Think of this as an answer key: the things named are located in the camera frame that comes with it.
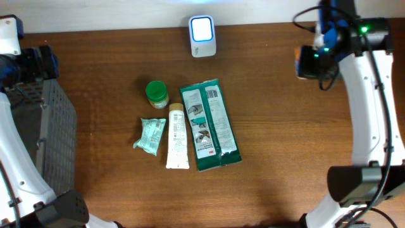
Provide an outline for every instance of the product label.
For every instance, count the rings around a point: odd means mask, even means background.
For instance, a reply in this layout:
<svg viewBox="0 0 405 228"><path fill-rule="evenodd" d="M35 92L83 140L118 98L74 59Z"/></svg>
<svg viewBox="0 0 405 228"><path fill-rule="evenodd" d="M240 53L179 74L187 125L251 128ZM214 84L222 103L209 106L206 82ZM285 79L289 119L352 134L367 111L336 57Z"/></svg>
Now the product label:
<svg viewBox="0 0 405 228"><path fill-rule="evenodd" d="M169 113L169 147L166 168L189 168L183 111Z"/></svg>
<svg viewBox="0 0 405 228"><path fill-rule="evenodd" d="M166 119L142 119L142 137L134 143L134 148L140 147L144 151L156 156L159 142L165 127Z"/></svg>
<svg viewBox="0 0 405 228"><path fill-rule="evenodd" d="M230 128L220 88L217 85L207 86L205 87L205 91L207 92L209 109L211 110L216 136L220 142L221 153L225 154L235 151L237 149L235 138Z"/></svg>
<svg viewBox="0 0 405 228"><path fill-rule="evenodd" d="M152 101L149 101L149 102L153 107L155 107L157 109L162 109L162 108L166 107L166 105L169 103L169 96L167 96L163 101L161 101L159 103L155 103Z"/></svg>
<svg viewBox="0 0 405 228"><path fill-rule="evenodd" d="M215 148L211 138L211 131L207 123L203 101L199 89L183 92L185 109L189 116L196 145L197 158L205 158L215 155Z"/></svg>

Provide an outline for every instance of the metal mesh basket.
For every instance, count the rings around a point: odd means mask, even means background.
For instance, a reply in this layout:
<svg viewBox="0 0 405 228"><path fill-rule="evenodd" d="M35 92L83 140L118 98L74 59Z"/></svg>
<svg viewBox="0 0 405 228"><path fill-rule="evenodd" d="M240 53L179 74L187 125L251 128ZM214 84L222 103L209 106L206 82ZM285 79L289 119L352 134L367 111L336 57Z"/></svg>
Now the metal mesh basket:
<svg viewBox="0 0 405 228"><path fill-rule="evenodd" d="M57 196L74 188L76 111L55 79L18 85L13 118L37 170ZM6 91L11 105L23 97Z"/></svg>

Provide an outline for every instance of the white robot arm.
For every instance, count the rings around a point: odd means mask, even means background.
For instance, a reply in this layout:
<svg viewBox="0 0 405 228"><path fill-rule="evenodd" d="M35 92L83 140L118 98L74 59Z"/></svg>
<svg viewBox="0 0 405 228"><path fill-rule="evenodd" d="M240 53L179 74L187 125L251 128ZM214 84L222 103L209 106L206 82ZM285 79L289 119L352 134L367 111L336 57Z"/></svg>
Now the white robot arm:
<svg viewBox="0 0 405 228"><path fill-rule="evenodd" d="M315 33L314 46L301 49L297 73L318 79L323 90L324 80L334 83L341 74L351 110L353 166L331 167L329 193L301 218L299 227L347 228L373 205L404 191L405 149L392 92L393 45L386 20L354 19L354 1L322 0L297 16L311 10L320 10L316 27L294 21ZM337 73L325 78L330 71Z"/></svg>
<svg viewBox="0 0 405 228"><path fill-rule="evenodd" d="M0 17L0 88L12 71L19 70L14 58L20 55L18 36L22 22L13 15ZM69 191L56 197L38 173L16 129L10 101L0 91L0 227L52 226L119 228L88 213L81 195Z"/></svg>

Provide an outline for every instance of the wooden table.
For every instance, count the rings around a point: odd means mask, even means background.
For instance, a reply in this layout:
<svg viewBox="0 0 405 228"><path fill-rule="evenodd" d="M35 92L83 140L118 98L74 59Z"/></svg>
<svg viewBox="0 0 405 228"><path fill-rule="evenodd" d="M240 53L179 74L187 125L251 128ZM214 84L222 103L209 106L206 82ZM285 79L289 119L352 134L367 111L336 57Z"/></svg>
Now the wooden table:
<svg viewBox="0 0 405 228"><path fill-rule="evenodd" d="M394 93L405 136L405 20L392 20ZM327 193L327 170L350 165L352 129L343 81L329 92L301 81L294 48L313 36L290 23L216 28L216 56L195 59L187 28L29 34L23 47L52 45L58 79L78 116L76 189L89 210L126 227L241 227L297 220ZM132 149L140 118L167 118L145 87L162 80L171 102L179 88L220 80L243 162L198 172L165 168L168 133L158 156ZM405 226L405 197L380 206ZM379 215L365 217L388 227Z"/></svg>

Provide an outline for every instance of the small glass jar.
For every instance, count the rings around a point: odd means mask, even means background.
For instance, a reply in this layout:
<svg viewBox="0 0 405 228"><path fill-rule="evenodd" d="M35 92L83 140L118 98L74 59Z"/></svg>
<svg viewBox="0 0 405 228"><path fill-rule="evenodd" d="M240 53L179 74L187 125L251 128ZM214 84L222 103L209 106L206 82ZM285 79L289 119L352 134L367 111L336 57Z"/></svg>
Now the small glass jar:
<svg viewBox="0 0 405 228"><path fill-rule="evenodd" d="M163 82L153 81L146 86L146 96L150 104L157 109L166 107L169 103L169 94Z"/></svg>

